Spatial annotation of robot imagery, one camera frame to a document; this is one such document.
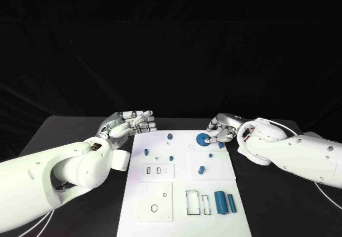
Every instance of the robotic arm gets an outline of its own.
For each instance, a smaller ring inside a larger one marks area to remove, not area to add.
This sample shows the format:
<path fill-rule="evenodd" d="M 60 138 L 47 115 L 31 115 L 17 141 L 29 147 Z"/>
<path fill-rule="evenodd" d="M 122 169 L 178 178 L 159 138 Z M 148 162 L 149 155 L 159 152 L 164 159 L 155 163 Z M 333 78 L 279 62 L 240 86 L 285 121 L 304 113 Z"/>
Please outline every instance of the robotic arm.
<path fill-rule="evenodd" d="M 152 111 L 115 113 L 97 136 L 0 163 L 0 233 L 60 208 L 99 187 L 110 169 L 126 171 L 129 135 L 158 130 Z M 64 181 L 55 188 L 51 173 Z"/>
<path fill-rule="evenodd" d="M 206 143 L 229 142 L 237 137 L 239 152 L 257 164 L 272 162 L 298 176 L 342 188 L 342 144 L 317 133 L 296 134 L 286 126 L 265 119 L 246 120 L 232 114 L 219 114 L 207 131 L 217 125 L 220 134 Z"/>

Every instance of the dark gray table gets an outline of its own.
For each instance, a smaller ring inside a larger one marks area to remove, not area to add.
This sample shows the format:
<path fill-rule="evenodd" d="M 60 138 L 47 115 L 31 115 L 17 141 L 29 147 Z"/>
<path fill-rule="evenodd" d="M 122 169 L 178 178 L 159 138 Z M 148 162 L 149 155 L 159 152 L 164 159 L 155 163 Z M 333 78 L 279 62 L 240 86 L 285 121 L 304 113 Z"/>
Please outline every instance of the dark gray table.
<path fill-rule="evenodd" d="M 105 118 L 47 119 L 22 156 L 84 141 L 96 135 Z M 206 130 L 210 119 L 158 118 L 159 130 Z M 296 132 L 295 122 L 279 120 Z M 133 138 L 123 150 L 132 152 Z M 327 200 L 314 182 L 282 171 L 273 164 L 255 164 L 239 152 L 236 140 L 227 143 L 252 234 L 255 237 L 342 236 L 342 210 Z M 128 172 L 112 170 L 105 184 L 57 209 L 42 237 L 115 237 L 118 233 Z M 342 190 L 324 187 L 342 202 Z M 19 236 L 35 224 L 0 234 Z M 27 235 L 35 237 L 45 221 Z"/>

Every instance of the white cable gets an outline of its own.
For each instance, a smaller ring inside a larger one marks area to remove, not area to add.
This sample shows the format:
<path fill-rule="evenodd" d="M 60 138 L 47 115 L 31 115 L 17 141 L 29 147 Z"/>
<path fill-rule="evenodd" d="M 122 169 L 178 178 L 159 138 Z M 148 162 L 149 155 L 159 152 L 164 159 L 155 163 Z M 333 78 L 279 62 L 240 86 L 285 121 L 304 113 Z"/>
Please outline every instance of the white cable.
<path fill-rule="evenodd" d="M 45 226 L 44 226 L 44 228 L 42 228 L 42 230 L 41 230 L 41 232 L 40 232 L 40 234 L 38 234 L 38 237 L 40 237 L 41 233 L 44 232 L 45 227 L 47 227 L 47 225 L 48 225 L 48 223 L 50 223 L 50 221 L 51 221 L 51 219 L 53 219 L 54 212 L 55 212 L 55 210 L 53 211 L 51 217 L 50 217 L 48 222 L 47 222 L 47 224 L 45 224 Z"/>
<path fill-rule="evenodd" d="M 269 119 L 263 119 L 263 120 L 266 120 L 266 121 L 269 121 L 269 122 L 273 122 L 273 123 L 278 124 L 279 126 L 285 127 L 285 128 L 295 134 L 295 136 L 298 136 L 298 134 L 295 133 L 295 131 L 294 131 L 291 128 L 288 128 L 283 124 L 281 124 L 281 123 L 278 123 L 278 122 L 275 122 L 275 121 L 272 121 L 272 120 L 269 120 Z"/>
<path fill-rule="evenodd" d="M 317 182 L 315 182 L 315 184 L 317 184 L 317 186 L 318 186 L 318 188 L 320 188 L 322 194 L 324 194 L 324 195 L 327 196 L 327 198 L 331 200 L 331 202 L 337 205 L 337 207 L 338 207 L 340 209 L 342 209 L 342 207 L 341 207 L 341 206 L 334 202 L 334 200 L 328 197 L 327 193 L 325 193 L 324 190 L 321 189 L 321 187 L 320 187 L 320 185 L 318 185 Z"/>
<path fill-rule="evenodd" d="M 41 219 L 38 224 L 19 237 L 24 237 L 34 230 L 34 228 L 41 224 L 41 222 L 45 220 L 45 218 L 48 217 L 50 214 L 51 214 L 51 212 L 44 216 L 44 218 Z"/>

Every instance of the circular hole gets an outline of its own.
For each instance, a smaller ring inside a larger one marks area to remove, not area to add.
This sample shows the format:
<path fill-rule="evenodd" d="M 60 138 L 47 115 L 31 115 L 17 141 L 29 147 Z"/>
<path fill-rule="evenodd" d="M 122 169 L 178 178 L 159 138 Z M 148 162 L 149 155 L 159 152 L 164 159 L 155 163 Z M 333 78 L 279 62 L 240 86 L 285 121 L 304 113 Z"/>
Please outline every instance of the circular hole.
<path fill-rule="evenodd" d="M 152 212 L 156 212 L 159 210 L 159 206 L 155 204 L 152 205 Z"/>

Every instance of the blue round part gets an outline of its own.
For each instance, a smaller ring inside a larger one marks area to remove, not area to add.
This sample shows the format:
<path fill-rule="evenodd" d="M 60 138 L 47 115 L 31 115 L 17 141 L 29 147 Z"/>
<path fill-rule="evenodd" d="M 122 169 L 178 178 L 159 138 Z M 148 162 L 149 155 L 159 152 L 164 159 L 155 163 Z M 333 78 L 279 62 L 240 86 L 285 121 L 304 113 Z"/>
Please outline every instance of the blue round part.
<path fill-rule="evenodd" d="M 237 212 L 237 208 L 236 208 L 236 204 L 234 204 L 234 200 L 233 200 L 233 195 L 232 194 L 229 194 L 229 201 L 230 201 L 232 212 L 236 213 Z"/>
<path fill-rule="evenodd" d="M 200 133 L 198 134 L 198 136 L 197 136 L 197 142 L 198 142 L 198 144 L 203 146 L 203 147 L 206 147 L 206 146 L 208 146 L 211 143 L 206 143 L 206 139 L 207 138 L 211 138 L 210 137 L 210 135 L 208 134 L 206 134 L 206 133 Z"/>
<path fill-rule="evenodd" d="M 216 195 L 219 214 L 226 215 L 229 213 L 226 193 L 224 193 L 224 191 L 217 191 L 217 192 L 214 192 L 214 195 Z"/>
<path fill-rule="evenodd" d="M 204 174 L 204 172 L 206 172 L 206 167 L 203 166 L 203 167 L 200 167 L 198 173 L 200 173 L 200 174 Z"/>

